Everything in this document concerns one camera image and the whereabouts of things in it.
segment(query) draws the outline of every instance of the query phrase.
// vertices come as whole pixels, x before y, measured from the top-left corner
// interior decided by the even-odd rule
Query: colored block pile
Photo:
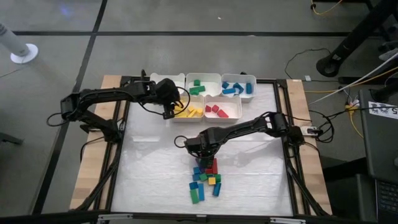
[[[239,84],[239,83],[235,83],[232,88],[228,88],[229,87],[229,83],[228,82],[223,82],[222,87],[224,88],[223,90],[223,94],[234,94],[238,95],[243,93],[244,88]],[[251,83],[246,83],[246,93],[247,94],[252,94],[253,93],[253,89],[252,89],[252,85]]]
[[[223,110],[221,110],[220,107],[217,106],[217,105],[213,105],[212,107],[206,105],[205,111],[206,111],[207,113],[214,112],[214,113],[216,113],[220,118],[229,118],[229,116],[228,116]]]
[[[204,183],[198,183],[197,181],[199,180],[202,182],[206,182],[207,180],[208,185],[214,186],[213,195],[216,197],[220,195],[221,174],[218,173],[217,159],[214,158],[211,168],[200,169],[199,167],[194,167],[192,179],[193,182],[189,183],[192,203],[196,204],[199,203],[199,201],[205,200],[205,186]]]
[[[203,115],[202,108],[196,108],[194,106],[188,106],[183,112],[181,110],[185,107],[186,103],[182,101],[183,107],[180,105],[176,105],[174,108],[174,114],[176,118],[192,118],[192,117],[201,117]]]
[[[194,87],[189,88],[190,95],[199,95],[200,92],[206,91],[205,86],[200,85],[200,80],[194,80],[193,86]]]

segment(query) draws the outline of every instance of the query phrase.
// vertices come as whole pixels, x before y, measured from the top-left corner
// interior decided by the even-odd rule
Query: white sticker
[[[387,118],[398,119],[398,108],[379,108],[379,107],[385,107],[385,106],[393,107],[394,105],[388,105],[385,103],[376,103],[376,102],[369,101],[369,107],[372,108],[372,109],[369,109],[369,113],[373,114],[373,115],[387,117]]]

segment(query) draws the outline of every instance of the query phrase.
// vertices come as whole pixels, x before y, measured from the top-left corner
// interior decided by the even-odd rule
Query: gray floor
[[[0,22],[12,30],[91,31],[100,0],[11,1],[0,5]],[[367,14],[364,4],[343,4],[325,17],[314,16],[310,1],[108,1],[100,31],[264,31],[349,32]],[[322,11],[331,6],[318,4]],[[22,36],[39,47],[39,57],[28,65],[15,65],[0,47],[0,131],[24,139],[22,146],[1,144],[0,216],[28,214],[49,158],[57,128],[46,126],[48,115],[59,111],[59,101],[72,90],[86,51],[89,36]],[[228,37],[228,36],[98,36],[81,89],[99,88],[103,75],[189,72],[240,73],[258,78],[287,78],[286,62],[308,48],[333,50],[342,37]],[[370,38],[343,64],[339,76],[360,77],[381,61]],[[310,75],[313,80],[336,80],[321,76],[315,62],[325,52],[298,56],[288,68],[294,78]],[[306,82],[306,90],[331,90],[337,82]],[[351,90],[367,89],[361,86]],[[322,94],[307,94],[313,101]],[[344,108],[346,96],[335,95],[310,108],[331,113]],[[360,127],[359,114],[354,114]],[[321,119],[312,116],[314,124]],[[335,119],[335,140],[319,144],[328,159],[350,161],[364,156],[362,139],[349,124],[348,115]],[[70,125],[60,160],[45,203],[44,212],[68,210],[79,168],[79,150],[86,134],[78,123]]]

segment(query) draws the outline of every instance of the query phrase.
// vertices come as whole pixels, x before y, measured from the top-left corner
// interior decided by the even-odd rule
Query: yellow cable
[[[367,83],[367,82],[369,82],[369,81],[371,81],[371,80],[373,80],[373,79],[375,79],[375,78],[379,78],[380,76],[386,75],[386,74],[388,74],[388,73],[390,73],[390,72],[392,72],[392,71],[395,71],[395,70],[397,70],[397,69],[398,69],[398,67],[392,68],[392,69],[390,69],[390,70],[388,70],[388,71],[386,71],[386,72],[384,72],[384,73],[382,73],[382,74],[380,74],[380,75],[376,75],[375,77],[372,77],[372,78],[370,78],[370,79],[368,79],[368,80],[365,80],[365,81],[362,81],[362,82],[359,82],[359,83],[355,83],[354,85],[352,85],[352,86],[350,86],[350,87],[357,86],[357,85],[362,85],[363,83]],[[305,93],[333,93],[334,91],[337,91],[337,90],[305,91]]]
[[[353,126],[353,128],[355,129],[356,133],[361,136],[361,138],[363,138],[363,135],[358,131],[358,129],[356,128],[354,121],[353,121],[353,113],[349,113],[349,120],[351,121],[351,125]]]
[[[326,10],[325,12],[317,12],[317,11],[315,10],[315,6],[312,7],[312,11],[313,11],[316,15],[322,16],[322,15],[324,15],[324,14],[330,12],[332,9],[334,9],[334,8],[335,8],[336,6],[338,6],[342,1],[343,1],[343,0],[340,0],[338,3],[336,3],[333,7],[331,7],[331,8],[328,9],[328,10]]]

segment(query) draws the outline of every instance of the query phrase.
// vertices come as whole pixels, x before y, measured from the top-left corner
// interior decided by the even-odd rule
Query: red block
[[[218,113],[217,113],[217,115],[218,115],[220,118],[229,118],[229,116],[228,116],[223,110],[219,110]]]
[[[205,111],[206,112],[211,112],[211,107],[206,105]]]
[[[211,110],[212,110],[214,113],[217,113],[218,109],[219,109],[219,107],[218,107],[217,105],[214,105],[214,106],[211,108]]]
[[[213,160],[213,174],[218,174],[218,169],[217,169],[217,159],[214,158]]]

